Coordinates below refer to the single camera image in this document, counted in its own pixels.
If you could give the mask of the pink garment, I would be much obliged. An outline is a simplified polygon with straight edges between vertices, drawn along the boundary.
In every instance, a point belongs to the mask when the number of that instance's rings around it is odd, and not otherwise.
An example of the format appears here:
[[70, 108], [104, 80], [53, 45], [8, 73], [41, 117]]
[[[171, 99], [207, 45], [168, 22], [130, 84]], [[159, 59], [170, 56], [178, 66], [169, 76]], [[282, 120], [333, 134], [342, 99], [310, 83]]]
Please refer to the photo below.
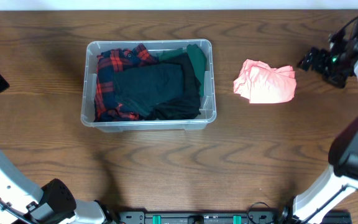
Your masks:
[[295, 96], [296, 79], [293, 67], [272, 68], [268, 64], [247, 59], [233, 81], [235, 94], [251, 104], [276, 104], [291, 101]]

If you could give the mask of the dark green garment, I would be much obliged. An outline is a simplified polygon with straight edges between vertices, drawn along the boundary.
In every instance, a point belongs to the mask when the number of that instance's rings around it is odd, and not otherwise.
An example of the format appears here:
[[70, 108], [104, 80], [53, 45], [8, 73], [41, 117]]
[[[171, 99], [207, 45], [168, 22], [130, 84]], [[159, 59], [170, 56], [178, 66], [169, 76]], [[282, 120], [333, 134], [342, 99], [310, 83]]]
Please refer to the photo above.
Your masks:
[[183, 53], [187, 53], [191, 64], [193, 66], [193, 70], [197, 79], [199, 80], [200, 86], [200, 97], [204, 96], [204, 73], [206, 71], [206, 56], [203, 51], [196, 45], [190, 44], [186, 47], [176, 49], [176, 50], [168, 50], [163, 51], [161, 54], [158, 55], [158, 59], [160, 61], [168, 60], [170, 58], [179, 56]]

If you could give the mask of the black garment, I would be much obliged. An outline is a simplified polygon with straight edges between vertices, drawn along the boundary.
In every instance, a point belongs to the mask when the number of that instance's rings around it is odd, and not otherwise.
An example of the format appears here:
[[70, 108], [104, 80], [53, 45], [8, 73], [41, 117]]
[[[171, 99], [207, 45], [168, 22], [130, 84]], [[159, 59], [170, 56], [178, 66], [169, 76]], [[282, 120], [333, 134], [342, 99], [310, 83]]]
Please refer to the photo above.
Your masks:
[[187, 53], [163, 60], [162, 63], [180, 65], [183, 73], [183, 94], [153, 108], [146, 121], [195, 119], [200, 114], [200, 86]]

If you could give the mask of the clear plastic storage bin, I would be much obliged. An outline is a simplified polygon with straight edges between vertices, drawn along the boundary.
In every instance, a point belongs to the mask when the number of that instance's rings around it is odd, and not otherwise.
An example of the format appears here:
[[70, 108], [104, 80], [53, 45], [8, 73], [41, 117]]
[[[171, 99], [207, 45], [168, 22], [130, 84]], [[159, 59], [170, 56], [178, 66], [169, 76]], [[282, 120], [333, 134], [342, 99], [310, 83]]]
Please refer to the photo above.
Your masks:
[[[97, 56], [111, 49], [132, 50], [143, 44], [150, 54], [156, 56], [164, 51], [185, 49], [187, 45], [196, 44], [206, 56], [204, 73], [204, 96], [200, 99], [200, 114], [195, 119], [166, 120], [166, 121], [114, 121], [96, 122], [94, 97], [96, 94]], [[119, 133], [123, 131], [141, 131], [158, 129], [204, 129], [217, 117], [216, 94], [214, 87], [213, 48], [207, 39], [179, 39], [179, 40], [115, 40], [90, 42], [86, 48], [85, 75], [83, 82], [81, 122], [91, 128], [104, 133]]]

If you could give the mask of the navy garment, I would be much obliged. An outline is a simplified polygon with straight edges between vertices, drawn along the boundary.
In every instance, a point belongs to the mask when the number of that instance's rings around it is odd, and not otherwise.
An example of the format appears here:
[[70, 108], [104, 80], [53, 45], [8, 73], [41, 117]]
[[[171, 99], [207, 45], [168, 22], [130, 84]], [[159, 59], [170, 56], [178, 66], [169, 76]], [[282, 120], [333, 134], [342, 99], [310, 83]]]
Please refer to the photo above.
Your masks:
[[171, 63], [130, 68], [115, 74], [113, 83], [115, 100], [141, 116], [184, 92], [181, 65]]

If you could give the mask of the red navy plaid shirt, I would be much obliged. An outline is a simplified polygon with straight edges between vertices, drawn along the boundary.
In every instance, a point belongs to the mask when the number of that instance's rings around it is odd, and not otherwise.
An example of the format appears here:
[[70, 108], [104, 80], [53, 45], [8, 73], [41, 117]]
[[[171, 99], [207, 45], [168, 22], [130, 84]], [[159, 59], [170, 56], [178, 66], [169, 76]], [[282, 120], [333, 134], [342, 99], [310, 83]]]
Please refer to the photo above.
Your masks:
[[122, 103], [116, 102], [113, 76], [130, 68], [159, 63], [143, 44], [134, 49], [112, 49], [97, 56], [96, 93], [94, 97], [95, 121], [138, 121], [142, 117]]

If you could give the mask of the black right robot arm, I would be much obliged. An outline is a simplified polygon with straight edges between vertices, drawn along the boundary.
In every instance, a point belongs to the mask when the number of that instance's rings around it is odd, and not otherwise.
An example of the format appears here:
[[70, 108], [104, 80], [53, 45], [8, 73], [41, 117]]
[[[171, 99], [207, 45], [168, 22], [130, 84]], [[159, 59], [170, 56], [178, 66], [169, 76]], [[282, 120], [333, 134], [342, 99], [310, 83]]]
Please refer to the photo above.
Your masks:
[[[358, 83], [358, 16], [349, 23], [353, 28], [348, 38], [346, 28], [340, 28], [329, 37], [329, 50], [311, 48], [298, 67], [320, 73], [337, 88], [344, 88], [348, 77], [356, 77]], [[328, 162], [311, 187], [294, 197], [274, 223], [351, 223], [350, 213], [335, 206], [358, 191], [358, 116], [331, 144]]]

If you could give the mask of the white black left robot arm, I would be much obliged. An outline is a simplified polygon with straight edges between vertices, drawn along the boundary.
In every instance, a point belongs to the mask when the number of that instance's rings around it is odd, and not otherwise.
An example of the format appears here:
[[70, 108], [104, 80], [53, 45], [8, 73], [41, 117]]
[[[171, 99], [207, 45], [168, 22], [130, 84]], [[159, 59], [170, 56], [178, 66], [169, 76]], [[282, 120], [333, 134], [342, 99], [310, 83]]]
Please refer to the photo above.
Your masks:
[[40, 187], [0, 150], [0, 223], [119, 223], [119, 217], [97, 200], [75, 199], [59, 179]]

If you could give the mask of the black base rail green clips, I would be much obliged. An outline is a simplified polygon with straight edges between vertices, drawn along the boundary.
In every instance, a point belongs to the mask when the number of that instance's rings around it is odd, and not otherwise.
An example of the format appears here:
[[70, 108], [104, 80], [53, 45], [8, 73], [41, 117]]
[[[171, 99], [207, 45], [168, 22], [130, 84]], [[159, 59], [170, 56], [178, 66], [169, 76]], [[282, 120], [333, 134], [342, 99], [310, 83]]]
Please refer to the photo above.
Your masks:
[[121, 212], [119, 223], [123, 224], [253, 224], [278, 223], [273, 211], [247, 213], [148, 213], [140, 211]]

